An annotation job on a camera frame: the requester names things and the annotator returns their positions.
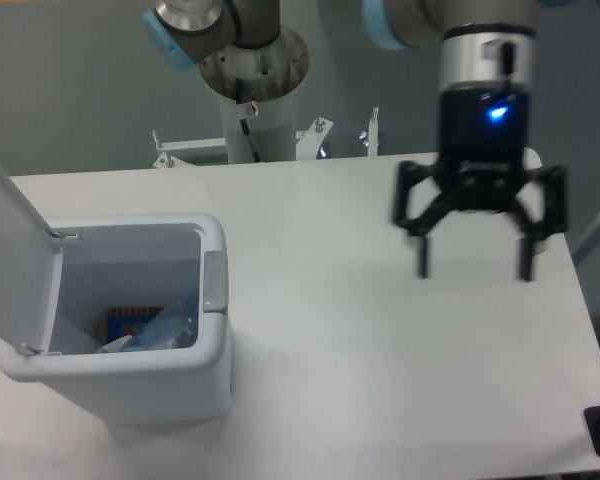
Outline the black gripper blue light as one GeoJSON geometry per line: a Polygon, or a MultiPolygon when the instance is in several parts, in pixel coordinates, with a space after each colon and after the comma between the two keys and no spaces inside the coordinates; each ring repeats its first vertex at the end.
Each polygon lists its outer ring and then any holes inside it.
{"type": "Polygon", "coordinates": [[[533,280],[537,246],[568,229],[567,170],[563,166],[524,169],[530,94],[486,85],[441,93],[438,159],[435,167],[414,161],[397,165],[391,222],[415,249],[416,275],[429,277],[429,233],[451,211],[506,211],[518,227],[517,276],[533,280]],[[440,192],[420,211],[416,187],[432,179],[440,192]],[[518,192],[528,184],[541,191],[534,220],[518,192]]]}

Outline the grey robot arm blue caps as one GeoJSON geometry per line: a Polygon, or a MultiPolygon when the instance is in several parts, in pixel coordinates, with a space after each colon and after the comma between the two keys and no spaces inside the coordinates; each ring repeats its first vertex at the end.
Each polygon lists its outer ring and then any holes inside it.
{"type": "MultiPolygon", "coordinates": [[[[438,156],[405,160],[392,222],[428,274],[429,232],[449,213],[507,214],[518,226],[518,275],[530,280],[539,244],[567,228],[562,167],[527,169],[524,150],[536,37],[535,1],[366,1],[369,36],[389,50],[441,44],[438,156]]],[[[276,1],[158,1],[142,17],[175,68],[197,66],[232,108],[225,138],[237,161],[295,156],[295,137],[261,122],[266,104],[305,78],[308,57],[276,1]]]]}

